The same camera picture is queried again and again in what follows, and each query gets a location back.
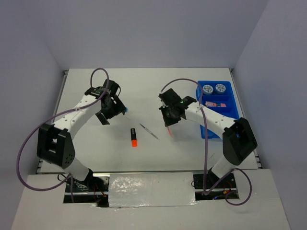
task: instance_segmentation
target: cable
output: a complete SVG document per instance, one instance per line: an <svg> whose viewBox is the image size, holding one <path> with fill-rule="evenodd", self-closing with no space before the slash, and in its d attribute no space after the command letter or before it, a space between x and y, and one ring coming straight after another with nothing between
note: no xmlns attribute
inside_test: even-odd
<svg viewBox="0 0 307 230"><path fill-rule="evenodd" d="M231 193L234 193L234 191L233 191L233 192L229 192L229 193L226 194L225 200L226 200L227 203L229 203L229 204L231 204L231 205L234 205L234 206L239 206L239 205L245 204L246 202L248 202L248 200L249 200L250 197L251 197L252 185L251 185L251 181L250 181L249 177L247 176L247 174L246 174L243 170L241 170L241 169L239 169L239 168L234 168L234 169L230 170L228 173L226 173L224 176L222 176L222 177L221 177L221 178L220 178L220 179L219 179L219 180L208 190L208 192L206 191L207 165L208 165L208 128L207 128L206 114L205 114L205 112L204 112L204 110L203 110L203 108L202 108L202 104L201 104L202 96L203 96L203 93L204 93L204 92L203 92L203 88L202 88L202 86L201 86L197 81L194 81L194 80L191 80L191 79L188 79L188 78L178 78L178 79L172 80L172 81L170 81L168 84L166 84L166 85L162 88L162 90L161 90L160 93L162 93L163 90L164 90L169 84L171 84L171 83L173 83L173 82L175 82L175 81L191 81L191 82L197 84L198 87L199 87L200 90L201 90L201 94L200 94L200 97L199 97L199 105L200 105L200 110L201 110L201 114L202 114L203 122L204 122L204 126L205 126L205 164L204 164L204 173L203 173L203 194L204 194L205 196L209 195L210 192L212 192L212 190L213 190L223 179L225 179L230 173L232 173L234 170L239 170L239 171L241 171L241 172L245 175L245 177L246 177L247 180L248 180L248 183L249 183L249 195L248 195L248 197L246 198L246 200L244 200L243 202L241 202L241 203L239 203L239 204L234 204L234 203L231 203L231 202L229 202L229 201L227 200L228 195L231 194Z"/></svg>
<svg viewBox="0 0 307 230"><path fill-rule="evenodd" d="M109 74L108 72L104 69L104 68L97 68L95 69L92 74L91 74L91 78L90 78L90 85L92 87L92 79L93 79L93 75L95 74L96 71L98 70L102 70L105 72L106 74L106 88L104 89L103 93L100 95L99 98L97 98L94 102L88 104L88 105L85 105L85 106L82 106L82 107L79 107L77 109L85 109L85 108L88 108L90 106L92 106L93 104L95 104L96 102L100 101L100 99L105 95L106 91L108 90L109 88ZM39 124L35 129L33 129L30 134L25 138L24 142L22 143L20 149L19 149L19 152L18 152L18 155L17 155L17 161L16 161L16 173L17 173L17 177L19 179L19 181L28 189L31 189L31 190L34 190L34 191L39 191L39 192L43 192L43 191L49 191L49 190L52 190L52 189L55 189L59 186L61 186L63 183L65 183L70 177L72 177L71 174L68 174L67 177L62 181L60 182L59 184L55 185L55 186L52 186L50 188L35 188L35 187L32 187L30 185L28 185L26 183L26 181L24 181L24 179L22 178L21 176L21 173L20 173L20 157L21 157L21 154L23 152L23 149L26 145L26 143L28 142L28 140L31 138L31 136L46 122L49 122L51 120L53 120L54 118L58 117L58 116L61 116L63 114L67 114L67 113L71 113L71 112L74 112L76 111L76 108L74 109L69 109L69 110L66 110L66 111L63 111L61 113L58 113L58 114L55 114L53 115L51 118L49 118L48 120L42 122L41 124Z"/></svg>
<svg viewBox="0 0 307 230"><path fill-rule="evenodd" d="M230 185L230 189L226 191L227 193L229 193L231 191L231 189L232 189L232 184L229 181L226 181L226 182ZM225 189L226 189L225 182L223 183L223 185L224 185L223 192L225 192Z"/></svg>
<svg viewBox="0 0 307 230"><path fill-rule="evenodd" d="M58 181L61 181L61 182L62 182L62 180L59 179L59 176L62 176L62 177L64 177L64 179L65 179L65 176L64 176L63 174L59 173L59 174L58 174L58 177L57 177L57 178L58 178Z"/></svg>
<svg viewBox="0 0 307 230"><path fill-rule="evenodd" d="M119 95L121 93L121 87L120 86L118 86L118 87L119 87L119 93L118 93L117 97L119 97Z"/></svg>
<svg viewBox="0 0 307 230"><path fill-rule="evenodd" d="M97 185L97 184L95 184L95 185L97 186L98 190L102 193L102 196L103 196L103 197L106 197L106 195L104 194L103 191L101 191L101 189L98 187L98 185Z"/></svg>

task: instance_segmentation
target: white wall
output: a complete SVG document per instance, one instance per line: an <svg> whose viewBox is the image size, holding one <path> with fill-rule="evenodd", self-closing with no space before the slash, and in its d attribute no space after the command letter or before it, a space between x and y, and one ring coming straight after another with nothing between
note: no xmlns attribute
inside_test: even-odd
<svg viewBox="0 0 307 230"><path fill-rule="evenodd" d="M234 67L268 0L23 0L62 69Z"/></svg>
<svg viewBox="0 0 307 230"><path fill-rule="evenodd" d="M306 66L307 1L270 0L234 74L292 230L307 226Z"/></svg>
<svg viewBox="0 0 307 230"><path fill-rule="evenodd" d="M11 229L24 189L15 172L26 135L53 112L62 73L19 0L0 7L0 229ZM33 138L22 157L24 178L37 167Z"/></svg>

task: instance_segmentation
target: orange highlighter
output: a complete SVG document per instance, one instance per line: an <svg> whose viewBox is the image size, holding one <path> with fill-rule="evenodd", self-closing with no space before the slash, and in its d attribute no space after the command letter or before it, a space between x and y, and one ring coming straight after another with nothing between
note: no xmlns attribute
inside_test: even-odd
<svg viewBox="0 0 307 230"><path fill-rule="evenodd" d="M131 133L131 144L132 144L132 147L137 147L138 146L138 141L136 140L135 129L134 128L130 129L130 133Z"/></svg>

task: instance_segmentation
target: pink object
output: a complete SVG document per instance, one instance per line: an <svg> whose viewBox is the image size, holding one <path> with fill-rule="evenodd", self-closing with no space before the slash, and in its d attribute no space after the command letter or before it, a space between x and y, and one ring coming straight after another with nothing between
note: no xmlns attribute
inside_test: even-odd
<svg viewBox="0 0 307 230"><path fill-rule="evenodd" d="M213 103L213 102L206 102L206 107L226 107L224 103Z"/></svg>

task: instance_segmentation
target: blue tray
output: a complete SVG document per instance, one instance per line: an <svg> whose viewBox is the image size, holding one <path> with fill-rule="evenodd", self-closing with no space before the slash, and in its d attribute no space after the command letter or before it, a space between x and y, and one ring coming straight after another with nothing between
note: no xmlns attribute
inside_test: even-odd
<svg viewBox="0 0 307 230"><path fill-rule="evenodd" d="M217 84L223 84L226 87L226 91L222 95L218 95L215 92L211 95L203 95L202 96L202 104L205 102L214 102L214 103L225 103L226 107L209 107L210 109L222 114L224 116L232 117L235 119L239 119L238 109L236 108L236 102L234 98L234 93L231 88L231 84L229 81L212 81L212 80L199 80L198 83L201 86L211 85L213 88ZM196 89L196 98L199 101L199 97L201 94L201 90L199 87ZM201 126L201 137L205 138L205 127ZM215 133L208 130L208 138L219 138Z"/></svg>

